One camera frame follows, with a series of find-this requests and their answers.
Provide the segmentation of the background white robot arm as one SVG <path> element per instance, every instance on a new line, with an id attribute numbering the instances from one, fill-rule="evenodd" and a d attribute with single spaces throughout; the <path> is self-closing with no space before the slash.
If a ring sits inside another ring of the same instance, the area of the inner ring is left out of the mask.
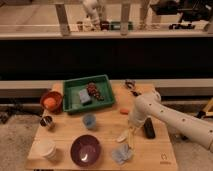
<path id="1" fill-rule="evenodd" d="M 100 18 L 98 15 L 97 7 L 98 1 L 97 0 L 82 0 L 83 8 L 86 14 L 90 17 L 92 25 L 96 29 L 100 29 Z"/>

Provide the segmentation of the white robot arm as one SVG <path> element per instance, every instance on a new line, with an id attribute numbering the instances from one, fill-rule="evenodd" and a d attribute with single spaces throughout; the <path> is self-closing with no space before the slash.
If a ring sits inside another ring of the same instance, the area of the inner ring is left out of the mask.
<path id="1" fill-rule="evenodd" d="M 134 99 L 129 123 L 134 127 L 142 127 L 148 116 L 174 127 L 213 153 L 213 123 L 164 106 L 157 91 L 146 92 Z"/>

